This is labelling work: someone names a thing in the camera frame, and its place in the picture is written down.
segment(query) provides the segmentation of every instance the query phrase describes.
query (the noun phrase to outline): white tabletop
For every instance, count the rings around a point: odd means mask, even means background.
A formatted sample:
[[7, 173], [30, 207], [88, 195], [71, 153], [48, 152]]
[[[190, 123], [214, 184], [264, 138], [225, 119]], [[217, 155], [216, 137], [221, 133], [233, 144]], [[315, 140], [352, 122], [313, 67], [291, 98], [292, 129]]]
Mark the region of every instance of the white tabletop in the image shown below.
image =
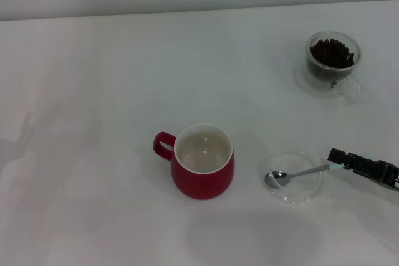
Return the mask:
[[[397, 265], [399, 193], [342, 169], [293, 205], [259, 170], [293, 148], [399, 164], [398, 16], [387, 1], [0, 22], [0, 264]], [[324, 30], [362, 47], [355, 105], [295, 84]], [[151, 147], [198, 122], [236, 152], [210, 201]]]

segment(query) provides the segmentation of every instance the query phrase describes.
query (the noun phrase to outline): spoon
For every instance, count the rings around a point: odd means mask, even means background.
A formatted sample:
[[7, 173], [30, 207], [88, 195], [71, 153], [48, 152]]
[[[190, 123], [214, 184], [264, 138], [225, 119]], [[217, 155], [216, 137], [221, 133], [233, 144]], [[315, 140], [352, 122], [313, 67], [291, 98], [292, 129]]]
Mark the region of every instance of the spoon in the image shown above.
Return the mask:
[[316, 173], [318, 171], [325, 171], [327, 169], [336, 169], [336, 168], [342, 168], [343, 166], [341, 165], [333, 165], [332, 167], [330, 167], [328, 164], [326, 165], [322, 165], [319, 166], [317, 168], [311, 168], [311, 169], [307, 169], [305, 171], [300, 171], [299, 173], [296, 174], [287, 174], [283, 171], [273, 171], [273, 172], [268, 172], [265, 177], [264, 177], [264, 182], [266, 183], [266, 185], [270, 186], [270, 187], [281, 187], [281, 186], [285, 186], [289, 183], [289, 181], [294, 178], [294, 177], [298, 177], [298, 176], [303, 176], [304, 174], [311, 174], [311, 173]]

